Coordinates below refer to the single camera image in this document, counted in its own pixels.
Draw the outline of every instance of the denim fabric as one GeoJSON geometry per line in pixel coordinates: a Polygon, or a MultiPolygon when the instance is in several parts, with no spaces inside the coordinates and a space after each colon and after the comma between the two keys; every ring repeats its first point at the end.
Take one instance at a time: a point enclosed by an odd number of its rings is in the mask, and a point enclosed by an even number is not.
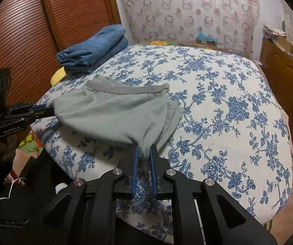
{"type": "Polygon", "coordinates": [[[65,72],[69,74],[70,76],[78,73],[92,73],[95,69],[97,69],[99,66],[104,64],[107,60],[109,60],[111,57],[115,56],[117,53],[121,52],[122,50],[126,49],[128,46],[128,40],[125,37],[122,37],[119,39],[119,41],[113,45],[108,52],[101,56],[97,61],[89,66],[84,65],[75,65],[75,66],[64,66],[65,72]]]}
{"type": "Polygon", "coordinates": [[[88,40],[68,47],[57,54],[57,60],[63,66],[89,66],[124,36],[126,30],[122,25],[104,27],[88,40]]]}

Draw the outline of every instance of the white cable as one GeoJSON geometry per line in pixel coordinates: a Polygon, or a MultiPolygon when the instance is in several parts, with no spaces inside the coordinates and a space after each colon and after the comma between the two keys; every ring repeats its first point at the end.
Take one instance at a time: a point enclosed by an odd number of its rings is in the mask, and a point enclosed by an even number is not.
{"type": "Polygon", "coordinates": [[[14,183],[15,183],[16,181],[18,181],[18,180],[23,180],[23,179],[26,179],[26,178],[18,178],[18,179],[16,179],[16,180],[14,180],[14,181],[11,183],[10,191],[9,191],[8,197],[1,197],[0,200],[10,199],[10,194],[11,194],[12,186],[14,185],[14,183]]]}

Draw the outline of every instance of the mattress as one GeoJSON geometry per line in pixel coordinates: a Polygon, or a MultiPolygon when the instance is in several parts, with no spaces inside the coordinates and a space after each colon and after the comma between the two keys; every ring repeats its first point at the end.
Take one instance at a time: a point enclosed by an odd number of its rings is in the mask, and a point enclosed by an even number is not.
{"type": "MultiPolygon", "coordinates": [[[[287,126],[254,63],[207,49],[133,46],[90,75],[60,81],[38,104],[81,88],[96,73],[128,86],[169,83],[169,98],[185,111],[160,151],[172,168],[195,180],[214,179],[262,224],[286,205],[292,186],[287,126]]],[[[36,121],[32,129],[72,178],[99,178],[128,156],[126,149],[84,137],[55,117],[36,121]]],[[[138,174],[137,197],[118,201],[117,216],[173,243],[170,201],[152,197],[149,170],[138,174]]]]}

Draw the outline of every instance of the bed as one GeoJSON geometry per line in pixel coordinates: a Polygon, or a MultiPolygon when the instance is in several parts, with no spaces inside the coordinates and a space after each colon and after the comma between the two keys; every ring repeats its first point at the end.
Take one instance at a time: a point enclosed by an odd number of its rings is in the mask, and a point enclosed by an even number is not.
{"type": "MultiPolygon", "coordinates": [[[[133,46],[90,75],[63,79],[38,104],[81,88],[96,73],[129,86],[169,83],[169,98],[179,101],[185,112],[160,156],[189,178],[213,178],[260,223],[269,222],[265,226],[279,243],[286,241],[293,232],[288,117],[252,61],[207,49],[133,46]],[[288,211],[274,217],[281,210],[288,211]],[[276,228],[275,218],[280,221],[276,228]]],[[[72,178],[99,178],[127,157],[126,149],[84,137],[55,117],[36,121],[32,130],[72,178]]],[[[148,170],[139,170],[135,200],[118,201],[117,216],[151,236],[173,242],[170,201],[152,198],[148,170]]]]}

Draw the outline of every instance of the wooden wardrobe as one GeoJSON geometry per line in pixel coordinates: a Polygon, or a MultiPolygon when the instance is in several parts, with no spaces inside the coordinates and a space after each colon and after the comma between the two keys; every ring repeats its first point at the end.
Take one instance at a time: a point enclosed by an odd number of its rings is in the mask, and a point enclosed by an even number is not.
{"type": "Polygon", "coordinates": [[[0,69],[11,67],[8,104],[36,102],[60,68],[56,53],[120,24],[116,0],[3,0],[0,69]]]}

